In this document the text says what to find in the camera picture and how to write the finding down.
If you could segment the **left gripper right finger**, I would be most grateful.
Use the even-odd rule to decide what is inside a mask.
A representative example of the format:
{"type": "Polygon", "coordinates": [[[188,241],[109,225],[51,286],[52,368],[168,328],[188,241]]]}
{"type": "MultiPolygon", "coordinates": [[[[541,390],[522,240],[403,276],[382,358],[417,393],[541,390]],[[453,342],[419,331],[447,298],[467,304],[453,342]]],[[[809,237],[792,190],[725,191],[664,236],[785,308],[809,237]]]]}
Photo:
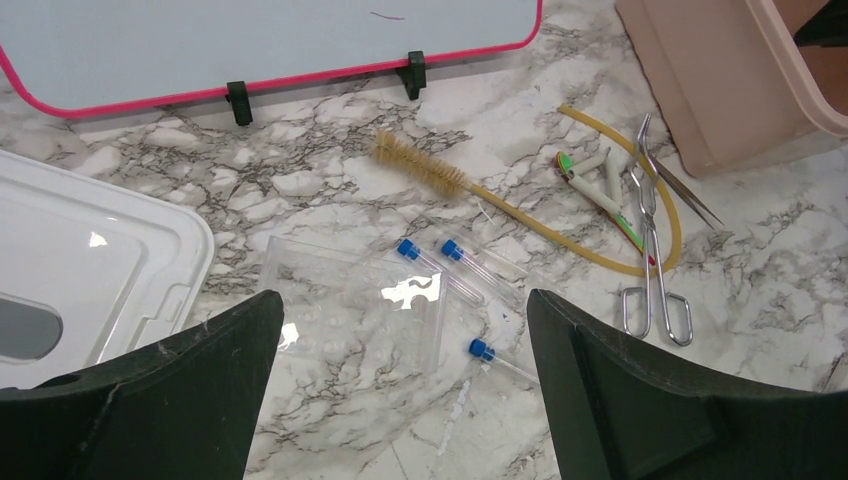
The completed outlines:
{"type": "Polygon", "coordinates": [[[847,395],[743,379],[634,338],[556,293],[527,300],[565,479],[843,479],[847,395]]]}

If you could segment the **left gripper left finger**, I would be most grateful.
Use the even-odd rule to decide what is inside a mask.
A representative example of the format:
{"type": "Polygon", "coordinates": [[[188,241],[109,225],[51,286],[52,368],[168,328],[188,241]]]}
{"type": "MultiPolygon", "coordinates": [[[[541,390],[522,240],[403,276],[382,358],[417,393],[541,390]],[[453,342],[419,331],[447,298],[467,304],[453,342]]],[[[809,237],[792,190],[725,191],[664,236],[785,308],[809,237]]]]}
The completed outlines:
{"type": "Polygon", "coordinates": [[[263,291],[199,326],[1,393],[5,479],[240,479],[285,314],[263,291]]]}

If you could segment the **clear plastic spot plate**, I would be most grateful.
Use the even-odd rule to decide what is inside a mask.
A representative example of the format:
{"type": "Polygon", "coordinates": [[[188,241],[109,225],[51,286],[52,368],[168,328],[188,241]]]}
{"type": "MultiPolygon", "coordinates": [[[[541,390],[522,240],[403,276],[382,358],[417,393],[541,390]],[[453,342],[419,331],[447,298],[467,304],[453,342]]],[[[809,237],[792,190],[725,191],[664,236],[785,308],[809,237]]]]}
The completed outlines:
{"type": "Polygon", "coordinates": [[[433,373],[448,287],[441,273],[280,237],[269,239],[258,281],[284,302],[278,351],[369,369],[433,373]]]}

